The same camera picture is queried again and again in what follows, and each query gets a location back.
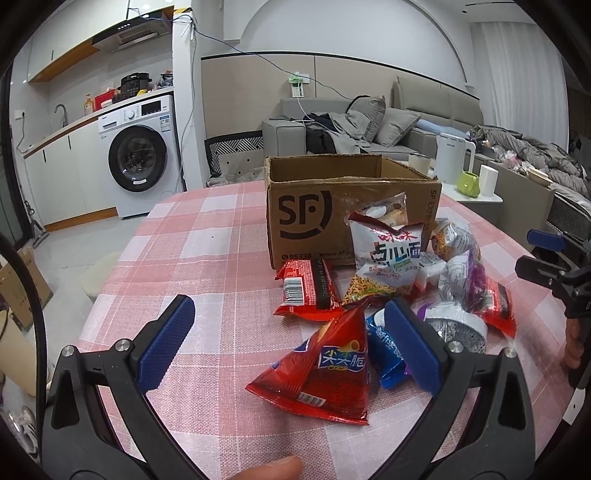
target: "red snack package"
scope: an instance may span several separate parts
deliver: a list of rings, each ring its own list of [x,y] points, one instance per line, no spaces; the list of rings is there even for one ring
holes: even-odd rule
[[[246,389],[291,413],[367,425],[365,303],[322,326]]]
[[[511,292],[500,283],[487,277],[482,300],[469,311],[488,325],[497,327],[505,335],[515,338],[517,325],[513,316]]]
[[[326,322],[345,310],[336,299],[335,286],[324,260],[289,260],[275,280],[283,279],[283,303],[274,315],[294,314]]]

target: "white kettle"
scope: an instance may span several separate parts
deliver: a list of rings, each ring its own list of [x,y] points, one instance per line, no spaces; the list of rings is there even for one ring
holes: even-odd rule
[[[437,136],[437,156],[435,157],[435,175],[443,183],[455,185],[464,170],[464,155],[470,150],[470,167],[474,169],[476,145],[455,135],[441,133]]]

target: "human hand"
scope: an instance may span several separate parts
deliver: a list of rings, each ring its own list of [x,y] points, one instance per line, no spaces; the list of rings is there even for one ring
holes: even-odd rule
[[[566,320],[566,345],[564,347],[564,363],[569,368],[578,368],[583,356],[583,344],[579,342],[581,331],[577,319]]]
[[[244,470],[230,480],[297,480],[304,462],[295,455]]]

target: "checkered tablecloth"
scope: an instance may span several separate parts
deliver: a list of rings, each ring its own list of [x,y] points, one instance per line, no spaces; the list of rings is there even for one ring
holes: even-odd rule
[[[538,454],[562,418],[572,389],[560,367],[563,308],[548,290],[517,279],[525,250],[464,206],[442,196],[438,217],[468,223],[486,272],[513,294],[515,347],[533,403]],[[341,293],[353,274],[336,271]],[[85,324],[83,351],[133,338],[175,295],[196,305],[195,324],[160,388],[148,393],[179,445],[211,479],[296,453],[309,480],[369,478],[394,451],[429,402],[412,381],[394,391],[371,383],[369,426],[300,417],[244,387],[307,339],[317,323],[272,315],[281,282],[269,266],[263,182],[178,194],[156,205],[121,255]],[[489,353],[507,345],[492,331]],[[124,448],[139,456],[107,389],[106,408]],[[465,406],[441,448],[450,453],[474,402]]]

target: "green vase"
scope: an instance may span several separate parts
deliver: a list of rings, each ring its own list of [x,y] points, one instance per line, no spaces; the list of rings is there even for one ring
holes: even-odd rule
[[[478,175],[463,171],[460,175],[460,180],[457,182],[456,188],[464,195],[474,198],[478,197],[480,195]]]

